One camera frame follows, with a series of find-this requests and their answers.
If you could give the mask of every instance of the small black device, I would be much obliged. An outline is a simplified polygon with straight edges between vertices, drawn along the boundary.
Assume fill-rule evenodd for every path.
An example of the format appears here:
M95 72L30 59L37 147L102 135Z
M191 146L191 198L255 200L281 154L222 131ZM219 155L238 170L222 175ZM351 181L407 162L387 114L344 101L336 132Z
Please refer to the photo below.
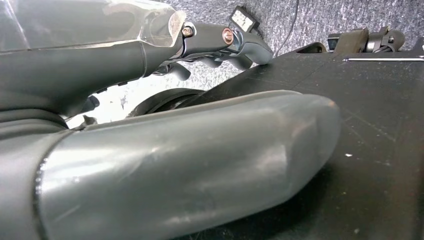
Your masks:
M237 28L246 33L250 33L252 29L259 26L259 22L249 15L241 6L236 6L234 8L234 11L229 16L229 20L235 24Z

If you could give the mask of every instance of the black tabletop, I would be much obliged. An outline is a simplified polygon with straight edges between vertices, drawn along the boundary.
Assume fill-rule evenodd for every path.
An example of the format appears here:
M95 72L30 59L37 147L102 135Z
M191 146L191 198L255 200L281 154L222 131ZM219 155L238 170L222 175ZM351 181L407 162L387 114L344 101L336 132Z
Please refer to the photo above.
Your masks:
M343 126L328 163L292 199L179 239L423 239L424 62L343 61L346 57L283 55L188 104L294 90L335 101Z

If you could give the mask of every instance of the metal rod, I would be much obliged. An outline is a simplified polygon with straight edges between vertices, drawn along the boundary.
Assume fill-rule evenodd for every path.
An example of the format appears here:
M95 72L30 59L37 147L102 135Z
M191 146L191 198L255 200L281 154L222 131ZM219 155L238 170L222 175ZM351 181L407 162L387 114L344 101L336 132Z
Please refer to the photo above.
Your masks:
M411 57L411 58L401 58L401 57L387 57L387 58L346 58L343 61L345 62L424 62L424 58L421 57Z

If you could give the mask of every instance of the black electrical cable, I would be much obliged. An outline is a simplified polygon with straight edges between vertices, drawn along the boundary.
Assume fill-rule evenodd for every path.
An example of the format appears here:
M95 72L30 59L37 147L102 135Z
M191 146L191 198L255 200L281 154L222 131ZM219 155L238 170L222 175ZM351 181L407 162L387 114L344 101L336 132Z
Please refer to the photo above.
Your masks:
M283 48L284 44L286 44L287 40L289 39L290 35L292 35L293 29L295 28L295 23L296 20L298 19L298 10L299 10L299 1L300 0L296 0L296 10L294 13L294 18L293 21L291 22L291 26L290 26L290 30L288 31L287 36L285 37L284 41L282 42L281 46L278 48L278 50L274 53L274 58L278 56L278 53L281 51L281 49Z

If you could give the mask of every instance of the bolt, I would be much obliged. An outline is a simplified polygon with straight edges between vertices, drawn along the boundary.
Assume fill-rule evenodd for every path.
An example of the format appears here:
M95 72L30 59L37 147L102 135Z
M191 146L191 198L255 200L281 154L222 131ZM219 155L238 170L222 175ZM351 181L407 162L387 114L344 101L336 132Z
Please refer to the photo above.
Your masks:
M392 44L392 43L394 43L395 42L395 37L394 36L389 36L388 37L388 43L389 44Z
M234 42L234 34L233 31L229 28L224 28L222 31L222 38L224 39L224 42L228 45L233 44Z
M186 26L182 29L182 35L186 38L193 36L193 29L189 26Z

